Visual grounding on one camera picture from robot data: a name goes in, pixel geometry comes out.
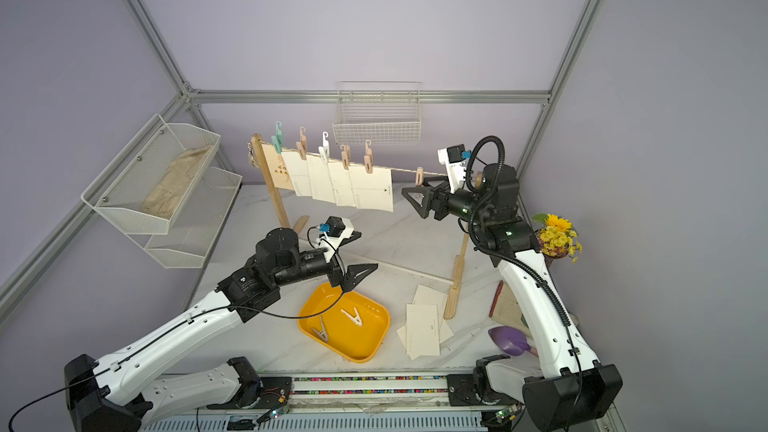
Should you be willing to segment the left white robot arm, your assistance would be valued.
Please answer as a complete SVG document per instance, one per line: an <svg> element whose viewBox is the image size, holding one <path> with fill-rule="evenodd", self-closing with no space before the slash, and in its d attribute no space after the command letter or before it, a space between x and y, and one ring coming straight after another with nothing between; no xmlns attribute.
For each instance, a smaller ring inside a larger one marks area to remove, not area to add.
<svg viewBox="0 0 768 432"><path fill-rule="evenodd" d="M339 250L360 235L322 236L302 251L290 228L276 228L255 246L243 267L221 280L178 317L134 343L95 359L82 354L65 367L66 405L78 431L138 431L208 405L249 408L263 389L244 357L216 370L162 380L169 368L205 343L256 316L269 315L283 286L321 276L347 294L377 270L375 263L344 265Z"/></svg>

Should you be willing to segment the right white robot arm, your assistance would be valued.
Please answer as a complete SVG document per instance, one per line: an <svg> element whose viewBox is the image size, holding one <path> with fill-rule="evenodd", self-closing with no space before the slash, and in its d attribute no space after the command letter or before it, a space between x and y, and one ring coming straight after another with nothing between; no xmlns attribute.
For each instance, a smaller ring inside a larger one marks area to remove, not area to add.
<svg viewBox="0 0 768 432"><path fill-rule="evenodd" d="M437 155L445 175L403 189L403 197L422 218L453 215L463 224L473 248L512 290L538 353L536 372L515 368L508 355L478 360L475 399L516 401L540 431L603 417L623 379L588 345L552 284L539 240L518 213L519 181L503 142L486 136L472 149L454 145Z"/></svg>

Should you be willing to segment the beige glove in shelf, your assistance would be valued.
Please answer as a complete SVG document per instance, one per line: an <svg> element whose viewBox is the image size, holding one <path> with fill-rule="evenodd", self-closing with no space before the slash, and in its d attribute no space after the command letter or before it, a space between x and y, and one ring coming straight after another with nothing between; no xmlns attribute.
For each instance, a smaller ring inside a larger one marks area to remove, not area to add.
<svg viewBox="0 0 768 432"><path fill-rule="evenodd" d="M170 219L211 149L211 146L188 149L173 159L160 182L143 201L141 211Z"/></svg>

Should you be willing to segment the white postcard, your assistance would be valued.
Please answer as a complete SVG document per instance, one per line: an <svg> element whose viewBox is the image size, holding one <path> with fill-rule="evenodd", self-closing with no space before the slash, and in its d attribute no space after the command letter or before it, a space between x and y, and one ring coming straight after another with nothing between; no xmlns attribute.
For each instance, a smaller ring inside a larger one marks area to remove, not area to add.
<svg viewBox="0 0 768 432"><path fill-rule="evenodd" d="M354 190L349 170L341 161L329 161L328 172L333 189L334 200L340 207L355 207Z"/></svg>
<svg viewBox="0 0 768 432"><path fill-rule="evenodd" d="M372 171L368 172L362 164L351 164L349 175L356 208L393 211L393 182L390 168L374 166Z"/></svg>
<svg viewBox="0 0 768 432"><path fill-rule="evenodd" d="M307 169L312 198L334 203L335 194L328 164L320 156L309 154L307 156Z"/></svg>
<svg viewBox="0 0 768 432"><path fill-rule="evenodd" d="M413 297L413 305L434 305L439 316L444 314L448 295L433 288L418 285Z"/></svg>
<svg viewBox="0 0 768 432"><path fill-rule="evenodd" d="M440 355L440 322L434 304L408 304L406 307L406 348L412 358Z"/></svg>
<svg viewBox="0 0 768 432"><path fill-rule="evenodd" d="M401 343L402 343L402 345L404 347L407 347L406 330L407 330L407 327L406 326L402 326L402 327L400 327L396 331L396 333L397 333L397 335L398 335L398 337L399 337L399 339L400 339L400 341L401 341ZM453 336L454 336L454 332L452 331L452 329L450 328L448 323L445 322L445 321L442 321L440 323L440 330L439 330L439 341L440 341L440 343L441 344L445 343L446 341L448 341Z"/></svg>
<svg viewBox="0 0 768 432"><path fill-rule="evenodd" d="M311 197L308 162L295 150L283 149L282 158L295 194L299 197Z"/></svg>

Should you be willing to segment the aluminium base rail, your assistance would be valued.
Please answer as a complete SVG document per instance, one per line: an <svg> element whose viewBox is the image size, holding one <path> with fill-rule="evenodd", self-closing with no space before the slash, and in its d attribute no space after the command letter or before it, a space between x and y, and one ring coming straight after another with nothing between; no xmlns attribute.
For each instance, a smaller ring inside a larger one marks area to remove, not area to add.
<svg viewBox="0 0 768 432"><path fill-rule="evenodd" d="M267 376L250 409L179 413L153 431L514 431L525 406L484 398L472 375L434 371Z"/></svg>

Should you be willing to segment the white clothespin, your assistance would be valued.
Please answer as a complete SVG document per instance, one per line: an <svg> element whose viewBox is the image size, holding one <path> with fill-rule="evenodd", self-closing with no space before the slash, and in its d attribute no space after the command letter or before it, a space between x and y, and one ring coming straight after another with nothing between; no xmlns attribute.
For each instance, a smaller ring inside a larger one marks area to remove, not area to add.
<svg viewBox="0 0 768 432"><path fill-rule="evenodd" d="M330 143L329 143L328 137L329 137L329 133L327 131L324 131L322 133L322 143L318 147L319 156L324 164L327 164L330 158L330 154L329 154Z"/></svg>
<svg viewBox="0 0 768 432"><path fill-rule="evenodd" d="M351 320L356 326L358 327L363 326L362 316L356 307L353 308L353 313L350 313L344 309L341 310L341 313L345 315L349 320Z"/></svg>

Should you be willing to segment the purple pink scoop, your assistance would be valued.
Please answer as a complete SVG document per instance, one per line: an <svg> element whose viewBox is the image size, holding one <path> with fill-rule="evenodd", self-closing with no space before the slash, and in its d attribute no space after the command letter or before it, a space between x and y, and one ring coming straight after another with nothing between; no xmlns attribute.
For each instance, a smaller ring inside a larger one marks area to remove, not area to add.
<svg viewBox="0 0 768 432"><path fill-rule="evenodd" d="M520 330L509 326L497 326L488 330L492 342L504 353L510 356L521 356L530 353L538 357L535 346L528 342L527 336Z"/></svg>

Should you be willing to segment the purple vase with flowers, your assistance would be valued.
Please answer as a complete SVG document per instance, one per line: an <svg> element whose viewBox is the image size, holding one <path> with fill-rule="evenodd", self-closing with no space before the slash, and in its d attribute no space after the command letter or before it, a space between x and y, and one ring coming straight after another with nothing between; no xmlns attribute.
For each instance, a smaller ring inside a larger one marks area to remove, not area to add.
<svg viewBox="0 0 768 432"><path fill-rule="evenodd" d="M548 213L535 214L531 219L541 225L541 228L535 232L535 236L545 257L570 258L572 262L578 260L583 252L583 246L570 220Z"/></svg>

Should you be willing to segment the yellow plastic tray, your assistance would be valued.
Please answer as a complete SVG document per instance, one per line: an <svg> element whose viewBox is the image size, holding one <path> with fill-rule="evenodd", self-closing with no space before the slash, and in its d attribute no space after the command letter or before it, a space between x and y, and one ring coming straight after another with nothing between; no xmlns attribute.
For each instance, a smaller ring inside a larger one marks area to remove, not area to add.
<svg viewBox="0 0 768 432"><path fill-rule="evenodd" d="M363 326L356 326L341 313L353 313L356 307L363 319ZM339 287L329 283L318 286L309 296L300 311L299 330L312 340L325 346L342 358L353 363L366 363L378 352L391 324L389 311L378 302L357 292L341 295ZM323 343L311 328L322 316L329 335L329 342Z"/></svg>

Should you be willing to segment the green clothespin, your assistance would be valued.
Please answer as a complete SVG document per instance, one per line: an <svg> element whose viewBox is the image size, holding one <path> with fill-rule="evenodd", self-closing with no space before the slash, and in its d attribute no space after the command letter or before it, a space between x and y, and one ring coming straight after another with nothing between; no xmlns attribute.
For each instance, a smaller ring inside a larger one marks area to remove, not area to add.
<svg viewBox="0 0 768 432"><path fill-rule="evenodd" d="M275 152L278 155L281 155L282 151L283 151L283 131L282 131L282 122L281 121L277 121L275 123L275 132L271 136L271 142L272 142L272 145L273 145L273 148L274 148Z"/></svg>

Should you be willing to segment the white mesh wall shelf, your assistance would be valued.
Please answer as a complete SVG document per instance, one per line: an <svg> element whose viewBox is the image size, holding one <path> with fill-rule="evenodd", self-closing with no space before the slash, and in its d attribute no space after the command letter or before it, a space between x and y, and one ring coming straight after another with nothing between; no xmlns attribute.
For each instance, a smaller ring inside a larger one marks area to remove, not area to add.
<svg viewBox="0 0 768 432"><path fill-rule="evenodd" d="M81 194L166 269L205 266L242 185L216 164L220 136L153 116Z"/></svg>

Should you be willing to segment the pink clothespin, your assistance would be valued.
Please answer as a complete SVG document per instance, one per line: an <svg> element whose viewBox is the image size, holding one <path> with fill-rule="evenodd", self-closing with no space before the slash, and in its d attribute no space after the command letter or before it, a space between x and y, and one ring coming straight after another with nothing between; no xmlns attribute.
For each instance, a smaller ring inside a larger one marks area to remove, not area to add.
<svg viewBox="0 0 768 432"><path fill-rule="evenodd" d="M414 184L419 187L423 184L424 180L424 171L422 167L418 167L415 171L415 182Z"/></svg>
<svg viewBox="0 0 768 432"><path fill-rule="evenodd" d="M301 160L307 159L307 137L306 137L306 128L304 126L301 126L300 129L300 137L299 140L296 142L296 149L299 153L299 157Z"/></svg>
<svg viewBox="0 0 768 432"><path fill-rule="evenodd" d="M371 148L371 144L372 142L370 140L365 141L364 167L367 174L372 174L374 167L373 150Z"/></svg>
<svg viewBox="0 0 768 432"><path fill-rule="evenodd" d="M346 144L341 144L340 149L341 149L341 161L342 161L343 168L345 170L348 170L351 162L350 146Z"/></svg>

